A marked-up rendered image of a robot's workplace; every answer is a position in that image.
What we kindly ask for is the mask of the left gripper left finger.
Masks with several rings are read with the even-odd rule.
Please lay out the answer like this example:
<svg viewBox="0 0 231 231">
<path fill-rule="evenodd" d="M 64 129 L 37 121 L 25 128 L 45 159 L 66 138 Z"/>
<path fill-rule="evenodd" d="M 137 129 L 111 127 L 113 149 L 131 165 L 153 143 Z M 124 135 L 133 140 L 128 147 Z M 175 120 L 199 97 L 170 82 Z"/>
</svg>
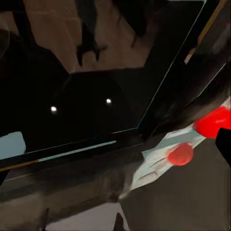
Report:
<svg viewBox="0 0 231 231">
<path fill-rule="evenodd" d="M 0 134 L 0 186 L 25 146 L 21 128 Z"/>
</svg>

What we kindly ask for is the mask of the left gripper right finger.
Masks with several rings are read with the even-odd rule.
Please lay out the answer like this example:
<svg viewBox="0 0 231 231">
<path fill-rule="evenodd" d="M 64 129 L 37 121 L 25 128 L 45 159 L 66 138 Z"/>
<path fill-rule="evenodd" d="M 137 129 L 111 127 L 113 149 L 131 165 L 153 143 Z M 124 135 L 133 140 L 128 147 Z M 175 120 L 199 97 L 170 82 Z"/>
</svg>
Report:
<svg viewBox="0 0 231 231">
<path fill-rule="evenodd" d="M 220 128 L 216 138 L 218 147 L 225 160 L 231 166 L 231 129 Z"/>
</svg>

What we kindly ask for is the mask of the microwave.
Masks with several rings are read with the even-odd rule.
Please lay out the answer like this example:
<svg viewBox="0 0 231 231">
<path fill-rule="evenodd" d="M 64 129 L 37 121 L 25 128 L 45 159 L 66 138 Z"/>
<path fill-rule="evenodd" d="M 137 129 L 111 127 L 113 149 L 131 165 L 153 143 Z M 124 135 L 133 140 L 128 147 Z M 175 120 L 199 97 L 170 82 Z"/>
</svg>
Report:
<svg viewBox="0 0 231 231">
<path fill-rule="evenodd" d="M 0 0 L 0 134 L 16 189 L 231 129 L 231 0 Z"/>
</svg>

